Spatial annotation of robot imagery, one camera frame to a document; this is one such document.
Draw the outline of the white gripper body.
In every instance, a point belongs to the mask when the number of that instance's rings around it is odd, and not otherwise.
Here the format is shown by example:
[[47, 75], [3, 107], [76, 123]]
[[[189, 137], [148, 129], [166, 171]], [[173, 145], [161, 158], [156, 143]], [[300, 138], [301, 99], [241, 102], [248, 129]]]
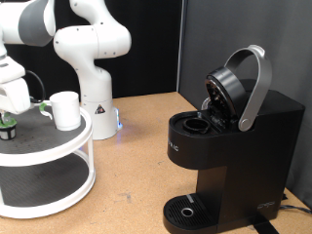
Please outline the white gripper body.
[[0, 109], [21, 114], [30, 108], [30, 98], [26, 82], [19, 78], [0, 85]]

